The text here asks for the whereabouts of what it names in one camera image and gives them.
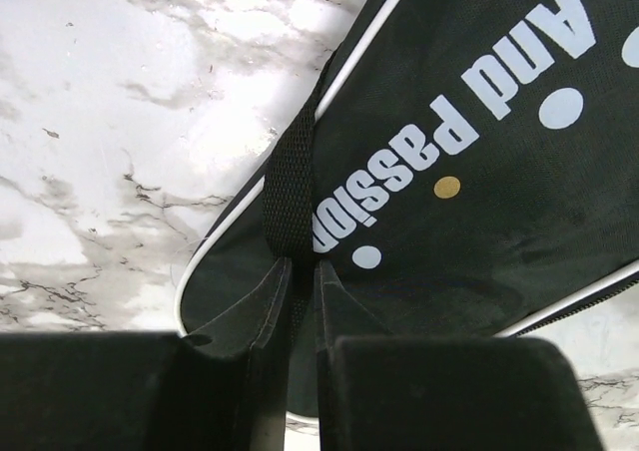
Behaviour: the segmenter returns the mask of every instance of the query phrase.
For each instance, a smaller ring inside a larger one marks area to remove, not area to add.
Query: white circle
[[[621,58],[628,67],[639,69],[639,27],[626,39],[621,49]]]
[[[360,268],[376,268],[381,263],[381,251],[374,246],[361,246],[352,254],[352,262]]]
[[[554,91],[539,107],[541,125],[551,130],[560,130],[574,124],[583,112],[583,96],[577,89]]]

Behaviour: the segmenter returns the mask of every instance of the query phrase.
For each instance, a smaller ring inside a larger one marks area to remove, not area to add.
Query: black bag
[[[638,96],[639,0],[368,0],[194,256],[183,331],[311,240],[389,334],[516,335],[627,289]],[[290,411],[317,416],[308,299]]]

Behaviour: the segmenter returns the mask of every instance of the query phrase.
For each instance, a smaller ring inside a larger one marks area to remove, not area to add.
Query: gold dot
[[[461,190],[461,182],[457,177],[444,177],[435,184],[434,191],[440,199],[452,199]]]

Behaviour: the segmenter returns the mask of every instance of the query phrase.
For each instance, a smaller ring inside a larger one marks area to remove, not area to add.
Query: white marble tabletop
[[[0,329],[174,329],[198,239],[364,1],[0,0]],[[639,450],[639,289],[536,334]]]

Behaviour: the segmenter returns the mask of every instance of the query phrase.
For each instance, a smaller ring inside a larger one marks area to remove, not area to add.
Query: black zipper
[[[617,296],[617,295],[623,293],[624,291],[627,291],[628,289],[632,288],[636,284],[639,284],[639,279],[635,279],[633,281],[625,283],[620,288],[618,288],[618,289],[616,289],[616,290],[614,290],[614,291],[612,291],[612,292],[610,292],[608,294],[605,294],[604,296],[600,296],[600,297],[598,297],[596,299],[593,299],[592,301],[590,301],[590,302],[588,302],[588,303],[586,303],[586,304],[584,304],[582,306],[579,306],[579,307],[577,307],[575,309],[571,309],[570,311],[568,311],[568,312],[566,312],[564,314],[560,314],[558,316],[553,316],[553,317],[548,318],[546,320],[539,321],[538,323],[533,324],[532,326],[529,326],[526,329],[523,329],[523,330],[519,331],[518,333],[514,333],[513,336],[522,336],[524,334],[531,333],[532,331],[536,331],[539,328],[543,328],[545,326],[548,326],[549,324],[556,323],[557,321],[561,321],[562,319],[569,318],[570,316],[574,316],[575,314],[578,314],[581,311],[585,311],[586,309],[590,309],[593,306],[596,306],[598,304],[603,303],[604,301],[609,300],[610,298],[614,298],[615,296]]]

